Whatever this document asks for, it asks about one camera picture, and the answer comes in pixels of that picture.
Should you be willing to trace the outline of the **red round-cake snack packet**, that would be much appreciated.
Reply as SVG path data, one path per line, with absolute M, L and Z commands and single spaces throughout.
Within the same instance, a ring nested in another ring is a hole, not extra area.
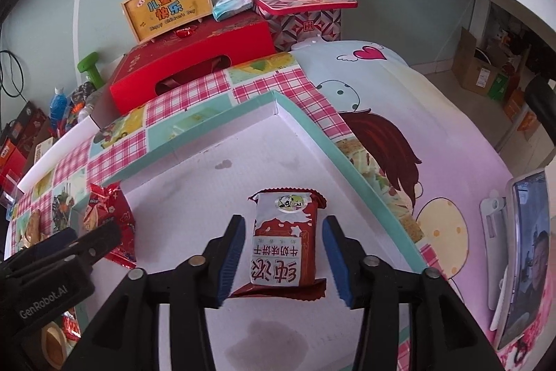
M 114 223 L 120 232 L 120 243 L 106 258 L 133 269 L 137 265 L 135 250 L 136 221 L 119 182 L 110 185 L 90 185 L 90 198 L 83 216 L 83 227 L 90 232 L 106 223 Z

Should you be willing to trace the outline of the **red white milk biscuit packet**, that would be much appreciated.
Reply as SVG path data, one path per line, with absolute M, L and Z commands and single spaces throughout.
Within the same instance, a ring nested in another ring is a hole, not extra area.
M 230 297 L 323 298 L 327 282 L 316 276 L 316 241 L 326 198 L 311 188 L 279 187 L 262 189 L 250 200 L 256 205 L 250 282 Z

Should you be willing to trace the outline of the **cartoon girl bedsheet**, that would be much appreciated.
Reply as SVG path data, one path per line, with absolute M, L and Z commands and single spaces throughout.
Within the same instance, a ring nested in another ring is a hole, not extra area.
M 483 329 L 488 305 L 481 202 L 511 174 L 476 125 L 424 75 L 375 42 L 293 47 L 306 77 L 351 129 L 339 148 L 438 267 Z

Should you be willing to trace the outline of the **blue drink bottle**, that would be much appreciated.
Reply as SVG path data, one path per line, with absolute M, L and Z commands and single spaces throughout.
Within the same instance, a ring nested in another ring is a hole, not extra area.
M 57 133 L 68 105 L 68 99 L 64 92 L 64 87 L 55 87 L 54 96 L 50 101 L 49 119 L 52 130 Z

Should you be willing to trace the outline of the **phone on white stand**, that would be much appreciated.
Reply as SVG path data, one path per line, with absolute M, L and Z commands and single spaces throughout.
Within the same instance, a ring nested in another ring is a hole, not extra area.
M 549 199 L 544 169 L 513 178 L 481 201 L 488 307 L 494 347 L 508 346 L 535 321 L 548 274 Z

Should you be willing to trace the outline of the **green dumbbell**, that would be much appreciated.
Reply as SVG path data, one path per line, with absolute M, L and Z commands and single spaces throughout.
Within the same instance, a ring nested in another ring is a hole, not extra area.
M 90 83 L 92 83 L 93 87 L 96 89 L 102 88 L 105 85 L 105 81 L 103 77 L 100 75 L 100 72 L 97 69 L 97 62 L 99 60 L 99 55 L 97 52 L 92 52 L 82 58 L 77 63 L 77 70 L 86 78 Z

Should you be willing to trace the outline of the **brown cardboard box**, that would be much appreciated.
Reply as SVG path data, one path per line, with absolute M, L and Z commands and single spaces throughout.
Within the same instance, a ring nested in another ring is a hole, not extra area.
M 462 27 L 451 70 L 462 88 L 486 96 L 499 75 L 499 70 L 476 58 L 476 50 L 475 37 Z

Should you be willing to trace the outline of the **large red gift box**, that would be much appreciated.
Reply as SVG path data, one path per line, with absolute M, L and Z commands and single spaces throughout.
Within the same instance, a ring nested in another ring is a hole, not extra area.
M 135 46 L 117 66 L 109 91 L 123 115 L 172 88 L 274 53 L 269 24 L 253 11 L 208 19 Z

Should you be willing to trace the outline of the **yellow children's day handbag box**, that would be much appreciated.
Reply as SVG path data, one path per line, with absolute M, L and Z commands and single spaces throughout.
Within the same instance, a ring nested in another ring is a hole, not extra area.
M 124 0 L 123 15 L 137 43 L 212 15 L 212 0 Z

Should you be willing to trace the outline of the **red patterned lidded box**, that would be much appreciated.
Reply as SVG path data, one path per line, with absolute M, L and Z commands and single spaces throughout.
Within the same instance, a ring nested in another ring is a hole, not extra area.
M 254 0 L 254 11 L 269 23 L 274 46 L 282 52 L 312 37 L 339 40 L 342 11 L 357 7 L 356 0 Z

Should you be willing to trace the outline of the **blue wet wipes pack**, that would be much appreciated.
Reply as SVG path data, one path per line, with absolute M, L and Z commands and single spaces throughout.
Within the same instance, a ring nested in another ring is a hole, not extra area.
M 253 7 L 254 0 L 218 0 L 214 4 L 212 15 L 221 22 Z

